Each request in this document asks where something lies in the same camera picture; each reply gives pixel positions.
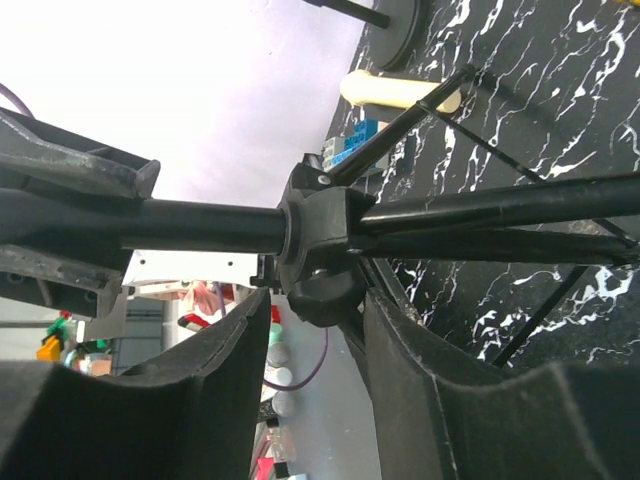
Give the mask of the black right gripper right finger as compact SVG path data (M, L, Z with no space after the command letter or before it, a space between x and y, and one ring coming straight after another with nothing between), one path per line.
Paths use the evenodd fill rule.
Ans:
M553 362L512 376L365 301L365 343L386 479L635 479L639 371Z

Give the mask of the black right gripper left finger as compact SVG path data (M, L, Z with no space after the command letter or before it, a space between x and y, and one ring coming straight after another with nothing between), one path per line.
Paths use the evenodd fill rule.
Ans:
M271 321L252 292L217 323L118 376L1 365L5 479L245 479Z

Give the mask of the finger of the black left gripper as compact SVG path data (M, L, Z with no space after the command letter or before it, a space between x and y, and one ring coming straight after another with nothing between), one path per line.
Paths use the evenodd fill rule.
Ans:
M63 248L48 252L1 246L1 297L104 318L113 310L128 268L126 250Z
M1 167L93 195L148 199L160 162L1 110Z

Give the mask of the black music stand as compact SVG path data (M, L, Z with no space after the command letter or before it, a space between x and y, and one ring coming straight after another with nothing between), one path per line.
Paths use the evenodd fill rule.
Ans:
M363 300L365 259L635 267L639 244L615 217L639 212L637 173L378 203L356 180L412 127L476 77L467 64L417 99L328 172L300 163L273 209L137 200L112 225L125 249L256 253L272 270L256 287L283 292L318 327L344 321Z

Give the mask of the black microphone stand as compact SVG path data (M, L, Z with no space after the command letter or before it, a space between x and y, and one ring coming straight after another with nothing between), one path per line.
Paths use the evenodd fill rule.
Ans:
M319 8L329 8L369 26L369 54L381 71L402 69L429 23L432 1L377 1L366 7L348 0L307 0Z

